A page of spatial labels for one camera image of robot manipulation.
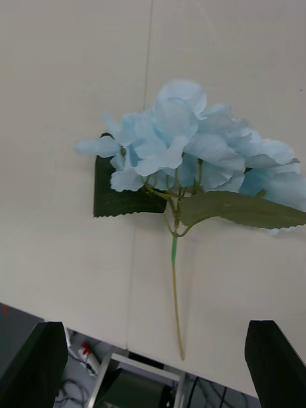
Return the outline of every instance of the cable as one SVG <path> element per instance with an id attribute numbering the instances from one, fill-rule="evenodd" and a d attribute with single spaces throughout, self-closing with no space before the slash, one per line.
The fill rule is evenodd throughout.
<path id="1" fill-rule="evenodd" d="M 77 399 L 75 397 L 72 397 L 67 391 L 66 391 L 66 386 L 68 384 L 72 384 L 74 386 L 76 386 L 80 392 L 81 398 Z M 62 396 L 63 398 L 60 400 L 55 400 L 54 404 L 59 405 L 59 408 L 63 408 L 68 401 L 73 402 L 76 405 L 79 405 L 82 408 L 85 408 L 85 405 L 87 404 L 87 401 L 89 399 L 89 392 L 87 390 L 87 388 L 84 387 L 84 385 L 82 385 L 80 382 L 78 382 L 77 380 L 73 380 L 73 379 L 67 379 L 64 380 L 61 384 L 61 392 L 62 392 Z"/>
<path id="2" fill-rule="evenodd" d="M 190 394 L 189 394 L 188 403 L 187 403 L 187 405 L 186 405 L 186 408 L 190 408 L 190 406 L 191 406 L 191 401 L 192 401 L 192 399 L 193 399 L 194 389 L 195 389 L 195 387 L 196 387 L 196 383 L 198 382 L 198 380 L 199 380 L 199 377 L 196 377 L 196 379 L 195 379 L 194 382 L 193 382 L 193 387 L 191 388 L 191 391 L 190 391 Z"/>
<path id="3" fill-rule="evenodd" d="M 215 394 L 219 397 L 222 398 L 222 395 L 219 393 L 219 391 L 215 388 L 214 384 L 211 381 L 208 381 L 209 385 L 212 387 L 212 389 L 215 391 Z M 244 393 L 239 393 L 241 397 L 244 399 L 244 408 L 249 408 L 249 400 L 247 399 L 247 396 Z M 224 401 L 224 404 L 228 406 L 228 408 L 235 408 L 233 405 L 231 405 L 228 401 Z"/>
<path id="4" fill-rule="evenodd" d="M 209 398 L 208 398 L 207 391 L 206 391 L 206 389 L 205 389 L 205 387 L 204 387 L 204 385 L 203 385 L 201 379 L 200 379 L 199 382 L 198 382 L 198 386 L 200 387 L 200 390 L 202 391 L 202 393 L 203 393 L 203 395 L 204 395 L 204 397 L 205 397 L 205 405 L 204 405 L 204 408 L 209 408 L 210 406 L 211 406 L 211 408 L 215 408 L 215 405 L 214 405 L 214 404 L 209 400 Z"/>
<path id="5" fill-rule="evenodd" d="M 222 408 L 222 406 L 223 406 L 223 402 L 224 402 L 224 400 L 225 400 L 225 394 L 226 394 L 227 390 L 228 390 L 228 387 L 224 387 L 224 391 L 223 391 L 223 394 L 222 394 L 222 398 L 221 398 L 221 402 L 220 402 L 219 408 Z"/>
<path id="6" fill-rule="evenodd" d="M 212 387 L 212 389 L 215 391 L 215 394 L 216 394 L 219 398 L 222 398 L 222 395 L 219 393 L 219 391 L 217 390 L 217 388 L 215 388 L 214 384 L 213 384 L 211 381 L 209 381 L 208 383 L 209 383 L 209 385 Z M 224 404 L 224 405 L 227 405 L 228 408 L 235 408 L 232 404 L 230 404 L 230 403 L 227 402 L 226 400 L 223 401 L 223 404 Z"/>
<path id="7" fill-rule="evenodd" d="M 241 396 L 242 396 L 242 398 L 244 399 L 244 402 L 245 402 L 245 405 L 244 405 L 244 407 L 245 408 L 249 408 L 249 400 L 247 399 L 247 396 L 244 394 L 244 393 L 239 393 Z"/>

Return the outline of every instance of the hydrangea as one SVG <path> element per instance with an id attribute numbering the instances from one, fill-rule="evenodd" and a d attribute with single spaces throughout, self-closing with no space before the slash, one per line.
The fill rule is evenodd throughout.
<path id="1" fill-rule="evenodd" d="M 120 124 L 106 115 L 110 136 L 82 140 L 76 150 L 113 157 L 116 191 L 137 191 L 144 184 L 167 190 L 176 182 L 191 189 L 200 180 L 204 191 L 256 195 L 264 189 L 267 200 L 305 210 L 306 181 L 293 150 L 260 137 L 234 119 L 229 106 L 206 105 L 201 85 L 168 82 L 151 109 L 126 114 Z"/>

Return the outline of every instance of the green leaf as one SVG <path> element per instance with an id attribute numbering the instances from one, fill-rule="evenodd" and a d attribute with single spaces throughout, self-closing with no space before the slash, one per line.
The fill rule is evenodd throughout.
<path id="1" fill-rule="evenodd" d="M 181 211 L 181 220 L 186 226 L 212 217 L 267 229 L 306 224 L 306 212 L 229 191 L 210 191 L 187 197 L 181 202 Z"/>
<path id="2" fill-rule="evenodd" d="M 162 213 L 166 200 L 150 193 L 145 188 L 138 191 L 118 191 L 110 188 L 110 177 L 115 171 L 110 159 L 97 157 L 94 182 L 94 217 L 108 217 L 133 212 Z"/>

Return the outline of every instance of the table surface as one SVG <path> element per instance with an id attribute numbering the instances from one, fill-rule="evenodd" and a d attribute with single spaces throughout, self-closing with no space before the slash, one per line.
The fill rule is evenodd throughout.
<path id="1" fill-rule="evenodd" d="M 210 220 L 179 241 L 181 362 L 163 217 L 93 219 L 94 160 L 72 149 L 183 77 L 305 163 L 305 17 L 303 0 L 2 1 L 0 301 L 252 395 L 250 319 L 306 361 L 304 228 Z"/>

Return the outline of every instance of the metal bar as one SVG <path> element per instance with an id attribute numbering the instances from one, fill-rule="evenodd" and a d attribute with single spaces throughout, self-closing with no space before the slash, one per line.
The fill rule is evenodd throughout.
<path id="1" fill-rule="evenodd" d="M 160 368 L 152 367 L 150 365 L 140 363 L 139 361 L 132 360 L 131 358 L 122 356 L 121 354 L 114 353 L 112 359 L 118 361 L 119 363 L 125 363 L 131 365 L 132 367 L 140 368 L 144 371 L 152 372 L 153 374 L 160 375 L 164 378 L 169 378 L 173 381 L 180 381 L 181 375 L 174 374 L 172 372 L 161 370 Z"/>
<path id="2" fill-rule="evenodd" d="M 97 376 L 96 383 L 94 385 L 94 389 L 93 389 L 93 391 L 91 393 L 91 397 L 90 397 L 90 399 L 89 399 L 89 401 L 88 401 L 88 403 L 86 405 L 86 408 L 93 408 L 93 406 L 94 406 L 94 403 L 96 401 L 96 398 L 97 398 L 99 389 L 101 387 L 102 381 L 104 379 L 106 370 L 108 368 L 110 360 L 112 359 L 113 350 L 114 350 L 114 348 L 111 347 L 111 349 L 108 350 L 107 354 L 105 355 L 105 357 L 102 360 L 102 363 L 101 363 L 101 366 L 100 366 L 100 371 L 99 371 L 99 374 Z"/>
<path id="3" fill-rule="evenodd" d="M 181 408 L 184 402 L 184 382 L 185 382 L 185 373 L 182 372 L 180 375 L 180 381 L 177 386 L 177 394 L 175 395 L 175 401 L 173 408 Z"/>

